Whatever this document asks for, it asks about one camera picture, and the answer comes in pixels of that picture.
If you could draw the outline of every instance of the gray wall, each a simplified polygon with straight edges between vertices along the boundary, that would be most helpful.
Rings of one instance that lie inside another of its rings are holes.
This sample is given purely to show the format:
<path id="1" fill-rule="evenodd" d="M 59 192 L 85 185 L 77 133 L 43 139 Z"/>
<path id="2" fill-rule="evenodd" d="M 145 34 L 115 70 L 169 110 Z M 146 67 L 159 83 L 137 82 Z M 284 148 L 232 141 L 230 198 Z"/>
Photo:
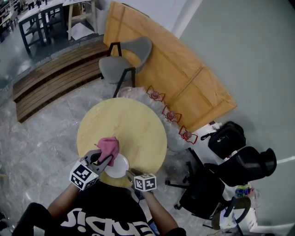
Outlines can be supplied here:
<path id="1" fill-rule="evenodd" d="M 226 86 L 248 145 L 295 156 L 295 10 L 287 0 L 204 0 L 180 38 Z M 295 222 L 295 160 L 254 182 L 259 225 Z"/>

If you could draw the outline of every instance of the white plate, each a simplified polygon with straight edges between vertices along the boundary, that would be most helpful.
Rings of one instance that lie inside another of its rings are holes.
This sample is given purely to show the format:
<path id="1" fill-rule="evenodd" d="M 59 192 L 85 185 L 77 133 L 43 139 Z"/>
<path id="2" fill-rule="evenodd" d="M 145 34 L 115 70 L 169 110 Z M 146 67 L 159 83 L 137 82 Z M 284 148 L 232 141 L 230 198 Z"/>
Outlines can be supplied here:
<path id="1" fill-rule="evenodd" d="M 117 158 L 114 161 L 114 166 L 107 166 L 105 172 L 109 177 L 112 178 L 121 178 L 126 174 L 126 171 L 129 169 L 129 162 L 126 157 L 122 154 L 118 154 Z"/>

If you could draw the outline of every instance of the black backpack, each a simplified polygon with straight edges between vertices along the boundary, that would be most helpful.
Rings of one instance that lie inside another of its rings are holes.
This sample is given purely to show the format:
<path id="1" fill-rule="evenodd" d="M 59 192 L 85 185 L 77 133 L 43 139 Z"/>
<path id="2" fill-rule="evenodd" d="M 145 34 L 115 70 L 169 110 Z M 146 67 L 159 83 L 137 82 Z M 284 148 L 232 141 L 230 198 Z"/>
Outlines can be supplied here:
<path id="1" fill-rule="evenodd" d="M 211 138 L 208 147 L 221 159 L 227 158 L 232 152 L 246 145 L 243 128 L 232 121 L 226 122 L 216 132 L 202 136 L 201 140 L 209 136 Z"/>

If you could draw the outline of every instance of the wooden wall panel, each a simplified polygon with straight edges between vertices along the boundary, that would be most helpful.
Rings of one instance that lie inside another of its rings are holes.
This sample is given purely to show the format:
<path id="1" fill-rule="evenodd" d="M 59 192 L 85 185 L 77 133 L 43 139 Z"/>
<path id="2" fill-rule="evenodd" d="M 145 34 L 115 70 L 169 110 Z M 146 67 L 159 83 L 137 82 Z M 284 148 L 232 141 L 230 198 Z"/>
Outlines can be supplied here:
<path id="1" fill-rule="evenodd" d="M 213 121 L 236 107 L 233 98 L 210 70 L 172 33 L 141 12 L 121 3 L 111 2 L 104 43 L 147 36 L 153 51 L 136 75 L 136 86 L 152 85 L 165 93 L 164 102 L 183 115 L 180 125 L 190 131 Z M 139 59 L 123 50 L 134 66 Z"/>

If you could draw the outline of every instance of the red wire frame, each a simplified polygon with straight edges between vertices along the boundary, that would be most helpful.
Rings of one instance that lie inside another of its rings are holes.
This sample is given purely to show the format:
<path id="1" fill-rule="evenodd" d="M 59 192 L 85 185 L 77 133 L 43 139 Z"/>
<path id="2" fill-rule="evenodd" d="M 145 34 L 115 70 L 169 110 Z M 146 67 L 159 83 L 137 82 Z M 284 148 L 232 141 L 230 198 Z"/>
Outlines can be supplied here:
<path id="1" fill-rule="evenodd" d="M 164 114 L 164 110 L 165 110 L 166 108 L 168 109 L 168 111 L 170 111 L 170 109 L 168 108 L 168 106 L 165 105 L 164 109 L 162 110 L 162 114 L 166 117 L 167 120 L 170 120 L 170 119 L 166 116 L 166 114 Z M 175 120 L 170 120 L 170 121 L 172 121 L 172 122 L 176 122 L 176 123 L 178 124 L 178 122 L 181 120 L 182 114 L 180 114 L 180 113 L 175 113 L 175 117 L 176 117 L 176 115 L 180 115 L 178 121 L 175 121 Z"/>
<path id="2" fill-rule="evenodd" d="M 151 86 L 149 86 L 149 87 L 147 88 L 146 93 L 149 95 L 149 97 L 150 97 L 151 99 L 153 99 L 153 98 L 151 97 L 151 95 L 148 93 L 148 91 L 150 90 L 150 88 L 152 88 L 153 92 L 155 91 L 154 88 L 153 88 L 152 85 L 151 85 Z M 162 102 L 162 101 L 164 100 L 166 94 L 159 94 L 159 95 L 160 95 L 160 97 L 162 98 L 162 100 L 155 100 L 155 99 L 153 99 L 153 100 Z"/>
<path id="3" fill-rule="evenodd" d="M 181 131 L 182 131 L 183 128 L 185 129 L 185 133 L 186 133 L 186 132 L 189 132 L 189 131 L 187 131 L 187 129 L 186 129 L 185 126 L 183 125 L 183 126 L 181 126 L 181 129 L 179 130 L 179 134 L 180 134 L 180 136 L 181 136 L 186 142 L 191 142 L 192 144 L 195 144 L 195 143 L 197 142 L 198 136 L 197 136 L 197 135 L 194 135 L 194 134 L 191 133 L 192 136 L 195 136 L 195 141 L 194 141 L 194 142 L 192 142 L 192 141 L 188 141 L 187 139 L 184 138 L 183 134 L 181 133 Z"/>

